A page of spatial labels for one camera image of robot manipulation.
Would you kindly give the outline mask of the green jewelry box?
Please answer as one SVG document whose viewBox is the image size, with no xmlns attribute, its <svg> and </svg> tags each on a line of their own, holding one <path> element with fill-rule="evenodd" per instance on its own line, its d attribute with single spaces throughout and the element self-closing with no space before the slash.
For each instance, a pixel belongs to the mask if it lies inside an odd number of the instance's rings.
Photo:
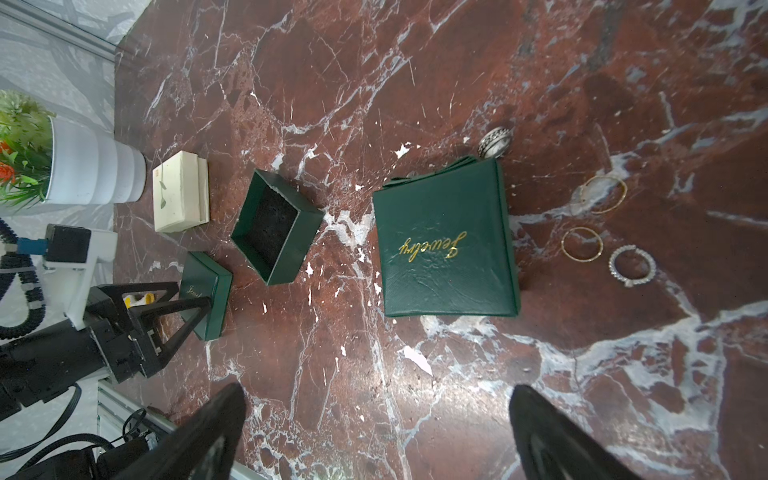
<svg viewBox="0 0 768 480">
<path fill-rule="evenodd" d="M 515 317 L 521 311 L 503 170 L 458 159 L 373 195 L 384 313 Z"/>
<path fill-rule="evenodd" d="M 195 327 L 201 341 L 216 340 L 221 336 L 232 286 L 233 275 L 205 252 L 187 254 L 180 282 L 180 299 L 207 297 L 211 310 Z"/>
</svg>

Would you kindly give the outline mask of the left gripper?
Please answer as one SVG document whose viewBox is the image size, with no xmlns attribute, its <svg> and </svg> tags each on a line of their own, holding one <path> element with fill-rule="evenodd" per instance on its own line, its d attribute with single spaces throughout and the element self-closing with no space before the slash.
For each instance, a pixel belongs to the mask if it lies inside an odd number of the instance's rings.
<svg viewBox="0 0 768 480">
<path fill-rule="evenodd" d="M 176 282 L 101 285 L 90 289 L 77 329 L 64 320 L 1 346 L 1 412 L 48 402 L 101 369 L 116 383 L 163 370 L 211 312 L 209 297 L 176 300 Z M 154 333 L 164 316 L 193 317 L 165 342 Z"/>
</svg>

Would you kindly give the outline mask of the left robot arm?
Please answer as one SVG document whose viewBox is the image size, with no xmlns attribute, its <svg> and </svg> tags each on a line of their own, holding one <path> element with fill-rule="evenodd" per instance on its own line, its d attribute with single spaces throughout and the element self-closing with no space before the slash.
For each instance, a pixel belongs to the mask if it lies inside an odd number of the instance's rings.
<svg viewBox="0 0 768 480">
<path fill-rule="evenodd" d="M 29 239 L 3 223 L 1 244 L 1 292 L 17 283 L 28 310 L 1 329 L 2 418 L 88 377 L 152 377 L 212 311 L 175 282 L 93 285 L 95 267 L 115 258 L 111 231 L 50 224 Z"/>
</svg>

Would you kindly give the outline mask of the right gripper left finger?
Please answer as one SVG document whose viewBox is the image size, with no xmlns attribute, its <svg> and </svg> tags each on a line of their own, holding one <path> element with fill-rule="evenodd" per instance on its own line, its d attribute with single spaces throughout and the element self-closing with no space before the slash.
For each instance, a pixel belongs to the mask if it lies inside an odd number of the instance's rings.
<svg viewBox="0 0 768 480">
<path fill-rule="evenodd" d="M 246 416 L 243 388 L 223 387 L 119 479 L 228 479 Z"/>
</svg>

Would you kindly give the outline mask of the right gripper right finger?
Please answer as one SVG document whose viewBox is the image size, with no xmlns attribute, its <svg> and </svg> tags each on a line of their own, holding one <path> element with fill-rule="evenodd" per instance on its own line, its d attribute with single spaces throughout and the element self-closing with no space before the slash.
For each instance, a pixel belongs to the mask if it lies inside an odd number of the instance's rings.
<svg viewBox="0 0 768 480">
<path fill-rule="evenodd" d="M 514 387 L 509 416 L 528 479 L 638 477 L 529 385 Z"/>
</svg>

